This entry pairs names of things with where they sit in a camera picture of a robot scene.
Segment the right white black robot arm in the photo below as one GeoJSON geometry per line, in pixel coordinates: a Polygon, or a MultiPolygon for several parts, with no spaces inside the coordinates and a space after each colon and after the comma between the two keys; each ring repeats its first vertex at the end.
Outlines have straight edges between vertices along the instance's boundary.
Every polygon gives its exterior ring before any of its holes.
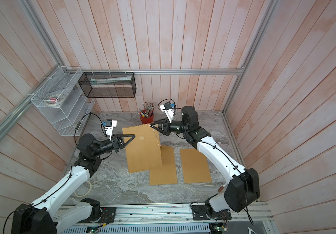
{"type": "Polygon", "coordinates": [[[240,212],[260,197],[259,175],[255,169],[247,169],[228,155],[211,134],[199,125],[198,114],[193,106],[181,109],[181,120],[176,121],[176,106],[166,102],[158,108],[166,118],[150,124],[165,136],[181,134],[186,142],[209,159],[226,180],[225,188],[205,201],[208,212],[223,210],[240,212]]]}

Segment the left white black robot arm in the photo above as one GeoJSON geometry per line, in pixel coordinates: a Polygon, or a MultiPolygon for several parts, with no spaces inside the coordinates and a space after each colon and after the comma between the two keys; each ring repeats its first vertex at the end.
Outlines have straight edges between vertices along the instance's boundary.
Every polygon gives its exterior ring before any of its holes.
{"type": "Polygon", "coordinates": [[[76,148],[79,159],[56,185],[31,204],[21,204],[10,214],[13,234],[60,234],[72,225],[88,220],[97,223],[103,219],[100,203],[82,199],[76,206],[60,211],[62,204],[91,178],[99,168],[103,154],[124,149],[135,138],[134,134],[114,134],[110,139],[96,140],[92,134],[81,136],[76,148]]]}

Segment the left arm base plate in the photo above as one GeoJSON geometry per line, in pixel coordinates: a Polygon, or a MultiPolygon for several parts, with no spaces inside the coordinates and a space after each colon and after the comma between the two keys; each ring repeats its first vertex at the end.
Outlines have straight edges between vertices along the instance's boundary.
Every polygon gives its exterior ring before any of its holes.
{"type": "Polygon", "coordinates": [[[81,220],[78,223],[95,223],[95,224],[109,224],[115,220],[116,207],[100,207],[100,211],[91,214],[89,218],[81,220]]]}

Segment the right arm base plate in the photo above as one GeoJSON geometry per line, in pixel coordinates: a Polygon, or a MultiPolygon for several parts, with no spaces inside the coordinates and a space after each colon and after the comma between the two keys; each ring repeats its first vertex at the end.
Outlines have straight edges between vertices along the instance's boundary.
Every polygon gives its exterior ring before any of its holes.
{"type": "Polygon", "coordinates": [[[199,204],[197,202],[192,202],[190,204],[190,209],[192,212],[193,220],[231,220],[230,210],[222,210],[220,212],[213,211],[206,204],[199,204]]]}

